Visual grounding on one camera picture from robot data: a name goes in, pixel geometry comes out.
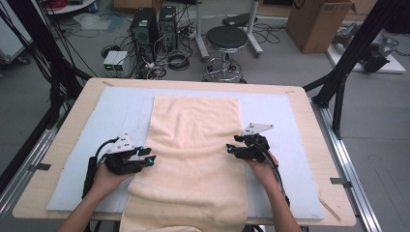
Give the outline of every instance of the table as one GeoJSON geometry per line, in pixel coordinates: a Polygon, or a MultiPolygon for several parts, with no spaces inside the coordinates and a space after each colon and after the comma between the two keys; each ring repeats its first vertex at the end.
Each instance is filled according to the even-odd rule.
{"type": "MultiPolygon", "coordinates": [[[[305,147],[307,161],[325,218],[321,221],[298,221],[303,225],[353,226],[356,218],[342,185],[333,185],[330,178],[337,178],[337,170],[316,121],[308,97],[301,87],[241,85],[234,83],[131,80],[131,79],[90,79],[69,116],[59,130],[42,163],[51,164],[48,171],[37,170],[26,190],[18,200],[13,214],[16,218],[66,218],[70,212],[51,212],[46,205],[57,186],[61,169],[71,153],[82,129],[97,104],[104,88],[111,86],[155,89],[180,89],[201,91],[229,91],[286,95],[298,130],[305,147]]],[[[92,219],[120,220],[121,214],[94,214],[92,219]]],[[[272,224],[271,219],[249,218],[251,224],[272,224]]]]}

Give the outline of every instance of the white foam sheet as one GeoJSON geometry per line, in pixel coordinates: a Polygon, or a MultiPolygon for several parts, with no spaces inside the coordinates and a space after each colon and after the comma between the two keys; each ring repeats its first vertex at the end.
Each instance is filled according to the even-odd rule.
{"type": "MultiPolygon", "coordinates": [[[[298,133],[289,99],[280,95],[236,92],[182,91],[108,87],[90,116],[70,154],[47,209],[72,211],[81,201],[88,159],[106,140],[127,133],[133,145],[144,144],[154,97],[214,96],[235,98],[240,102],[243,128],[249,123],[273,124],[272,130],[261,132],[266,136],[271,151],[279,161],[279,171],[291,202],[295,218],[323,219],[314,182],[308,167],[304,147],[298,133]]],[[[104,154],[109,145],[101,150],[104,154]]],[[[128,200],[128,179],[98,206],[97,212],[122,213],[128,200]]],[[[250,218],[270,218],[271,208],[264,189],[247,166],[247,188],[250,218]]]]}
{"type": "MultiPolygon", "coordinates": [[[[330,61],[332,62],[332,65],[335,66],[338,61],[340,60],[341,56],[343,55],[344,51],[346,49],[343,47],[341,44],[331,44],[326,52],[328,55],[330,61]]],[[[398,63],[398,61],[393,57],[392,55],[388,55],[386,57],[390,61],[390,63],[387,63],[384,65],[380,70],[377,71],[377,73],[405,73],[406,70],[398,63]]],[[[365,69],[362,67],[361,64],[356,64],[356,66],[353,68],[353,71],[357,72],[364,72],[366,73],[365,69]]]]}

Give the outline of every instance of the black cable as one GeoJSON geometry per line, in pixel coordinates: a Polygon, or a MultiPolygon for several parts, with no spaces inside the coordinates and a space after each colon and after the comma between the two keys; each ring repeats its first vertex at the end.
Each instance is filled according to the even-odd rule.
{"type": "Polygon", "coordinates": [[[24,38],[24,36],[15,28],[13,21],[11,20],[9,13],[6,11],[3,3],[1,3],[1,6],[3,8],[0,9],[0,16],[3,18],[5,23],[9,26],[9,28],[15,33],[17,38],[20,40],[20,42],[23,44],[24,47],[28,49],[30,54],[32,55],[32,58],[35,60],[37,66],[39,67],[40,72],[44,76],[44,78],[48,81],[51,82],[51,76],[49,75],[49,65],[45,61],[44,57],[42,56],[41,53],[39,53],[34,46],[30,45],[30,43],[24,38]]]}
{"type": "Polygon", "coordinates": [[[67,42],[69,43],[69,45],[72,47],[73,51],[75,52],[75,54],[77,54],[77,56],[81,59],[81,61],[84,63],[84,65],[91,71],[91,73],[94,76],[98,76],[95,72],[93,72],[93,70],[87,65],[87,63],[84,61],[84,59],[81,57],[80,54],[78,54],[78,52],[75,50],[75,48],[73,47],[72,43],[70,43],[69,40],[67,40],[67,42]]]}
{"type": "Polygon", "coordinates": [[[192,5],[189,5],[189,4],[185,3],[183,10],[179,11],[179,12],[176,14],[176,15],[181,14],[180,17],[179,17],[178,20],[177,20],[177,24],[180,23],[180,21],[181,21],[182,17],[184,16],[184,14],[187,14],[188,22],[190,23],[190,14],[189,14],[189,12],[188,12],[188,8],[191,7],[191,6],[192,6],[192,5]]]}
{"type": "Polygon", "coordinates": [[[286,23],[279,26],[279,27],[270,26],[266,23],[257,23],[253,26],[253,28],[254,29],[253,29],[252,33],[258,34],[259,36],[261,36],[264,39],[264,41],[259,42],[260,44],[263,44],[265,42],[268,42],[270,44],[279,44],[280,43],[280,38],[278,36],[274,35],[273,32],[278,32],[278,31],[286,28],[286,23]],[[276,41],[269,40],[270,36],[275,37],[276,41]]]}
{"type": "Polygon", "coordinates": [[[99,232],[102,223],[103,222],[101,220],[97,221],[96,227],[94,228],[94,232],[99,232]]]}
{"type": "Polygon", "coordinates": [[[119,138],[120,138],[120,137],[116,137],[116,138],[109,139],[109,140],[105,141],[105,142],[99,147],[99,149],[97,150],[97,153],[94,155],[94,158],[97,159],[97,158],[99,157],[100,151],[102,150],[102,148],[103,148],[106,144],[108,144],[108,143],[115,143],[119,138]]]}
{"type": "Polygon", "coordinates": [[[182,71],[190,66],[190,60],[183,54],[175,54],[168,56],[168,67],[171,70],[182,71]]]}
{"type": "Polygon", "coordinates": [[[190,56],[191,56],[191,55],[193,54],[193,49],[190,47],[190,38],[188,38],[187,35],[181,35],[181,34],[180,34],[180,42],[181,42],[181,45],[184,47],[185,51],[187,51],[187,52],[190,54],[190,56]]]}
{"type": "Polygon", "coordinates": [[[400,43],[397,40],[395,40],[393,38],[390,38],[390,39],[394,42],[393,43],[393,51],[395,51],[399,56],[410,56],[410,53],[403,53],[403,52],[401,52],[397,49],[397,46],[400,45],[400,43]]]}
{"type": "Polygon", "coordinates": [[[120,51],[121,48],[118,45],[107,45],[102,48],[101,56],[102,58],[106,58],[110,51],[120,51]]]}
{"type": "Polygon", "coordinates": [[[252,232],[254,232],[254,230],[256,230],[257,232],[263,232],[263,229],[260,228],[259,225],[252,225],[252,226],[250,227],[250,229],[252,230],[252,232]]]}
{"type": "Polygon", "coordinates": [[[286,191],[284,190],[283,182],[282,182],[282,179],[281,179],[281,177],[280,177],[280,173],[279,173],[279,170],[278,170],[278,166],[275,164],[274,159],[270,156],[269,151],[266,150],[262,145],[260,145],[260,144],[257,143],[257,142],[253,142],[252,144],[256,146],[256,148],[262,153],[262,155],[263,155],[263,156],[269,161],[269,163],[271,164],[272,168],[274,169],[275,175],[277,176],[278,184],[279,184],[279,186],[280,186],[280,190],[281,190],[281,192],[282,192],[282,194],[283,194],[283,196],[284,196],[284,198],[285,198],[285,200],[286,200],[286,202],[287,202],[287,205],[290,206],[289,198],[287,197],[286,191]]]}

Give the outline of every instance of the stool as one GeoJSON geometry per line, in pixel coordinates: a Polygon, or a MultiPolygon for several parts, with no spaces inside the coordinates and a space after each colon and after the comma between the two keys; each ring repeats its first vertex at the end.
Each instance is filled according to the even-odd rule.
{"type": "Polygon", "coordinates": [[[213,58],[208,62],[202,81],[208,81],[206,77],[211,76],[218,81],[240,78],[239,82],[246,84],[241,65],[230,59],[229,53],[240,51],[245,47],[248,42],[247,34],[233,26],[219,26],[209,30],[206,39],[208,46],[221,52],[221,57],[213,58]]]}

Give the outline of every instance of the peach towel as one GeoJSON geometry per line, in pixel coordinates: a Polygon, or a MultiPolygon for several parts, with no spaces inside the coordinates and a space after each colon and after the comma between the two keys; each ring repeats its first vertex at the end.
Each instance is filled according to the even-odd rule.
{"type": "Polygon", "coordinates": [[[241,130],[236,99],[155,97],[145,147],[157,159],[132,180],[120,231],[242,231],[245,164],[225,146],[241,130]]]}

